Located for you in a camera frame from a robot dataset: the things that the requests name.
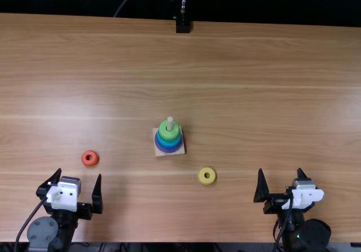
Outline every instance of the wooden base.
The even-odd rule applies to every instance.
[[[176,152],[170,152],[170,153],[166,153],[166,152],[162,152],[161,150],[159,150],[156,146],[156,144],[154,143],[154,137],[156,136],[157,132],[158,132],[158,128],[153,128],[153,144],[154,144],[154,150],[156,153],[156,157],[161,157],[161,156],[168,156],[168,155],[180,155],[180,154],[186,154],[186,150],[184,148],[184,138],[183,138],[183,132],[182,132],[182,127],[179,126],[179,130],[181,131],[180,133],[182,134],[182,146],[177,149]]]

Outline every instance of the orange ring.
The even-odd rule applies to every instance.
[[[99,156],[93,151],[86,151],[82,154],[81,161],[86,166],[95,166],[99,162]]]

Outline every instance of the wooden table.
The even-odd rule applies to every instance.
[[[284,192],[301,167],[325,191],[306,214],[361,241],[361,29],[0,15],[0,239],[13,241],[58,167],[104,213],[74,241],[271,242],[257,170]],[[155,158],[152,128],[187,154]],[[92,149],[100,162],[85,168]],[[218,174],[205,187],[197,172]],[[36,215],[43,216],[43,208]]]

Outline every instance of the yellow ring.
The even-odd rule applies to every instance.
[[[198,180],[201,184],[210,185],[214,183],[216,174],[210,167],[203,167],[198,173]]]

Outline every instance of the green ring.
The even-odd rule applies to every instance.
[[[173,128],[171,131],[167,130],[167,123],[168,121],[162,121],[162,123],[159,126],[159,135],[166,140],[175,139],[179,135],[178,123],[173,121]]]

